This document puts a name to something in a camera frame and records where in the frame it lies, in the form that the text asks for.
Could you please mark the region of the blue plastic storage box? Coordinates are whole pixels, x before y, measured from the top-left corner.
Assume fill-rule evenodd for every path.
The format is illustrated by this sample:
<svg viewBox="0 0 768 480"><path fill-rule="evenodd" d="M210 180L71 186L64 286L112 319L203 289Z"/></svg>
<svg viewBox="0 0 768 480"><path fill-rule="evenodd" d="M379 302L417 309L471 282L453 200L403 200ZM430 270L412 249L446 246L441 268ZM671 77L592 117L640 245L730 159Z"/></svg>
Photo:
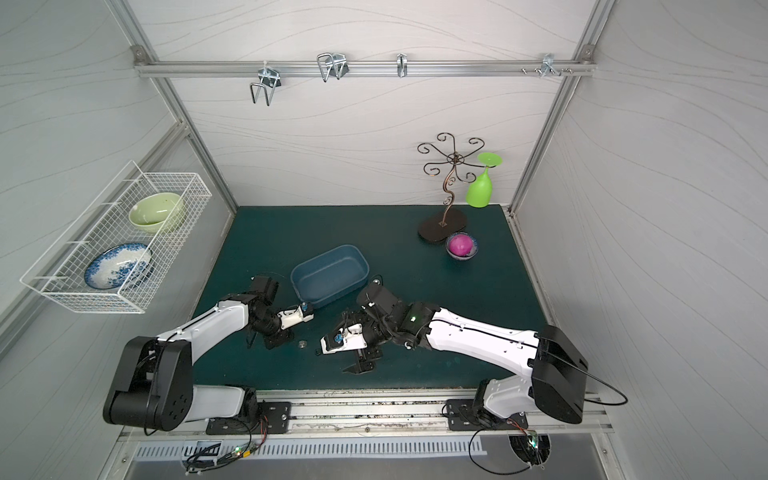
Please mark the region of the blue plastic storage box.
<svg viewBox="0 0 768 480"><path fill-rule="evenodd" d="M362 252L345 244L298 264L289 279L302 303L320 309L364 286L369 275Z"/></svg>

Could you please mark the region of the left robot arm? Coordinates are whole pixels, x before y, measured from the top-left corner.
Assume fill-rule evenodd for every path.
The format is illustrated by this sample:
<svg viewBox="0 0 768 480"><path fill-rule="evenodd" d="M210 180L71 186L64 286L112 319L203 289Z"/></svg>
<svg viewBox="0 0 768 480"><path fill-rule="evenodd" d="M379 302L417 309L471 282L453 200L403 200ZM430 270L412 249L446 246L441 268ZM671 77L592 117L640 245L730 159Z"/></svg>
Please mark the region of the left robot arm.
<svg viewBox="0 0 768 480"><path fill-rule="evenodd" d="M104 406L112 425L169 432L183 423L222 419L241 430L261 421L251 387L204 386L194 380L195 363L240 331L263 337L272 349L293 339L292 328L314 317L302 302L273 311L278 283L256 276L249 289L228 295L203 314L155 337L137 336L124 347Z"/></svg>

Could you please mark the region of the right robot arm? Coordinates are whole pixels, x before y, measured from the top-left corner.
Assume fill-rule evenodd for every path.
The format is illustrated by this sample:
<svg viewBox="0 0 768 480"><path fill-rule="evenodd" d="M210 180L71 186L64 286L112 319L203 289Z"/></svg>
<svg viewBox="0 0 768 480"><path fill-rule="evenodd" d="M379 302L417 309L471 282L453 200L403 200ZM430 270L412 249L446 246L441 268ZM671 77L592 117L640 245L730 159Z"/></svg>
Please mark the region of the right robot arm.
<svg viewBox="0 0 768 480"><path fill-rule="evenodd" d="M481 382L473 404L478 416L505 420L535 409L567 424L582 422L588 362L560 328L515 330L482 323L433 303L407 303L378 281L358 294L357 303L358 309L344 311L320 341L325 355L356 353L349 372L369 371L376 349L387 342L458 353L510 374Z"/></svg>

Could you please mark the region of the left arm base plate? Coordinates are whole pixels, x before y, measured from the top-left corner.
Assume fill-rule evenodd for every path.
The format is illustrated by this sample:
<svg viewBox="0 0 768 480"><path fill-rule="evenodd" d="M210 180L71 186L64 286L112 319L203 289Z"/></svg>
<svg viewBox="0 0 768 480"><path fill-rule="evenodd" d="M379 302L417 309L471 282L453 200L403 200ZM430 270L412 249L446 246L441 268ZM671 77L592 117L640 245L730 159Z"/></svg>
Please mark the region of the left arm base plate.
<svg viewBox="0 0 768 480"><path fill-rule="evenodd" d="M208 421L207 435L279 435L288 431L291 419L290 402L257 402L245 405L235 417L213 418Z"/></svg>

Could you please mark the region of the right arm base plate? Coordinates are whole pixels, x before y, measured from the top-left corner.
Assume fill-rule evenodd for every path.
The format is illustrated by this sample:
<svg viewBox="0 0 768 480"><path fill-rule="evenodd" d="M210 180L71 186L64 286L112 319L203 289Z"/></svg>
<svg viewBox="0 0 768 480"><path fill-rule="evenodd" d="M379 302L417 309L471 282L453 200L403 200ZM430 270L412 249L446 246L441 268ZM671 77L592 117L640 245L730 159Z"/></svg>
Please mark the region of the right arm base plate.
<svg viewBox="0 0 768 480"><path fill-rule="evenodd" d="M524 412L501 418L476 405L471 399L449 399L442 408L441 415L447 420L450 431L519 431L529 428Z"/></svg>

